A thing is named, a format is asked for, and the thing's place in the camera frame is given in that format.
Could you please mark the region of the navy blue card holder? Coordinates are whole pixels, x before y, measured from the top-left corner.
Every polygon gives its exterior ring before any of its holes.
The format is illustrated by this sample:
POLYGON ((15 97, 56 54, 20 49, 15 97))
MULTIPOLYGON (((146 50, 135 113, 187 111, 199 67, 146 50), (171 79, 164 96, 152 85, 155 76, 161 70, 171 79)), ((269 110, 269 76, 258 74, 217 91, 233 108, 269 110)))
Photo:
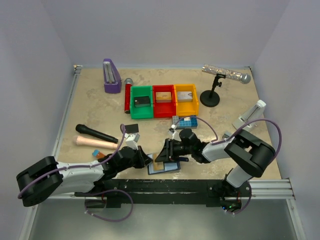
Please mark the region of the navy blue card holder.
POLYGON ((181 162, 189 162, 189 159, 187 157, 179 157, 178 162, 156 163, 155 162, 155 158, 157 156, 156 154, 150 153, 147 156, 153 160, 153 162, 147 166, 148 175, 176 172, 181 169, 181 162))

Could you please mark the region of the gold card from holder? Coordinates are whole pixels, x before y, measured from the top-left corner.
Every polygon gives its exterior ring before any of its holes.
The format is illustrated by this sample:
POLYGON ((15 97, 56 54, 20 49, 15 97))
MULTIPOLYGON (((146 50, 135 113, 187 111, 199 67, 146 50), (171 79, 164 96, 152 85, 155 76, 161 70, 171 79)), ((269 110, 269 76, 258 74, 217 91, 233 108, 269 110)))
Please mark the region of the gold card from holder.
POLYGON ((156 173, 164 172, 164 171, 165 171, 164 163, 163 163, 163 162, 156 162, 156 158, 157 158, 157 154, 156 154, 156 153, 153 153, 153 154, 152 154, 152 159, 153 159, 152 166, 153 166, 153 170, 154 170, 156 173))

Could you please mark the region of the black VIP card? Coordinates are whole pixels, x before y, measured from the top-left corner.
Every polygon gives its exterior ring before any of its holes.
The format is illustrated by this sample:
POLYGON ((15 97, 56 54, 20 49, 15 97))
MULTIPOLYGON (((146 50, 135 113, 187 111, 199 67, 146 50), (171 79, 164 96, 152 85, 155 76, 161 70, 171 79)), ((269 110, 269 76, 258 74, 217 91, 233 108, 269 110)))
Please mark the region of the black VIP card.
POLYGON ((127 124, 125 125, 125 131, 127 134, 135 134, 139 132, 139 125, 135 124, 127 124))

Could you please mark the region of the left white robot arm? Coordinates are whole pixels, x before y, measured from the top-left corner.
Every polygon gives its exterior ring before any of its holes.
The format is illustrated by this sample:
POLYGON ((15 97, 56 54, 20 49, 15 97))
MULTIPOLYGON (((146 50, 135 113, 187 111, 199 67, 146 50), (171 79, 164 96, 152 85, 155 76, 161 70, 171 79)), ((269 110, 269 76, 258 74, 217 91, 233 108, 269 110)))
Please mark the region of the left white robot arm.
POLYGON ((32 207, 48 197, 66 193, 100 195, 104 183, 129 169, 142 169, 153 159, 142 148, 128 146, 87 163, 65 163, 47 156, 16 176, 20 193, 18 198, 25 207, 32 207))

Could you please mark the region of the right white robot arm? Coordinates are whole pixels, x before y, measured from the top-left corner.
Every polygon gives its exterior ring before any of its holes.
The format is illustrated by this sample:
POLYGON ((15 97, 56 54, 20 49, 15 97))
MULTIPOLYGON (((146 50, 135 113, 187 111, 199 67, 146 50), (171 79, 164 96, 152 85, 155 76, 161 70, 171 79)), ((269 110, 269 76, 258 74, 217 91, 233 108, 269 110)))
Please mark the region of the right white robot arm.
POLYGON ((223 180, 223 192, 234 196, 241 186, 251 178, 260 178, 276 155, 275 149, 246 130, 241 130, 230 140, 216 145, 201 141, 189 128, 179 133, 180 140, 167 138, 156 163, 179 161, 181 156, 190 155, 200 164, 231 158, 236 167, 223 180))

